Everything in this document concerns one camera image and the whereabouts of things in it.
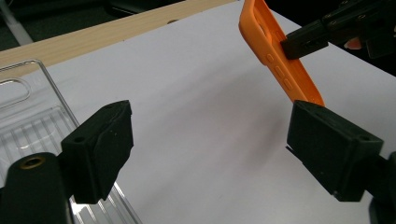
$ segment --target wooden surface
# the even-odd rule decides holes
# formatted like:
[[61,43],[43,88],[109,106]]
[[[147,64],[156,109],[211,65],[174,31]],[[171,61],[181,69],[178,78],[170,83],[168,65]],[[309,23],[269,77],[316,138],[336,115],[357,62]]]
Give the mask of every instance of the wooden surface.
[[70,34],[56,36],[15,49],[0,51],[0,66],[26,59],[38,59],[44,65],[50,66],[143,34],[164,26],[169,21],[180,20],[233,1],[187,0]]

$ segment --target white paper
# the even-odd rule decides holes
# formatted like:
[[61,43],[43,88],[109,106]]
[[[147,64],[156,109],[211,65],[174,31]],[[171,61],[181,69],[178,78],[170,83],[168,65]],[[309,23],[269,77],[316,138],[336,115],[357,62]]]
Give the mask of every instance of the white paper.
[[[238,30],[243,1],[99,49],[49,73],[80,122],[130,100],[117,183],[144,224],[370,223],[286,149],[292,103]],[[285,33],[298,26],[276,14]],[[396,78],[329,46],[302,59],[328,108],[394,150]]]

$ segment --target gray floor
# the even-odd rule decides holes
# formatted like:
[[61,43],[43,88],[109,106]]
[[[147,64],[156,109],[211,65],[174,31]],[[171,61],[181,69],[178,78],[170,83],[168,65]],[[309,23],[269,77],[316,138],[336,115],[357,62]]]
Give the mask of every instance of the gray floor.
[[[10,9],[35,42],[117,19],[98,0],[14,0]],[[0,20],[0,50],[18,46]]]

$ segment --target clear plastic tray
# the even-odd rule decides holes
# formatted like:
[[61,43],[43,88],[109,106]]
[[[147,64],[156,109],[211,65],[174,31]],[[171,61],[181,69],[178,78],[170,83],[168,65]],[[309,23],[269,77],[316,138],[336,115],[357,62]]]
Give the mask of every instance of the clear plastic tray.
[[[61,141],[78,122],[42,62],[29,60],[0,68],[0,188],[14,161],[37,152],[58,155]],[[105,201],[72,205],[75,223],[141,221],[117,184]]]

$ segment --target orange object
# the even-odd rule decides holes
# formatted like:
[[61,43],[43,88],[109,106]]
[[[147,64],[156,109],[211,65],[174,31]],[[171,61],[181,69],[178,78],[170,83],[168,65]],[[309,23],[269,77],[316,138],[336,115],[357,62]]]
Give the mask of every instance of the orange object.
[[260,62],[271,70],[292,102],[324,102],[300,60],[286,58],[280,41],[286,36],[263,0],[245,0],[239,20],[242,37]]

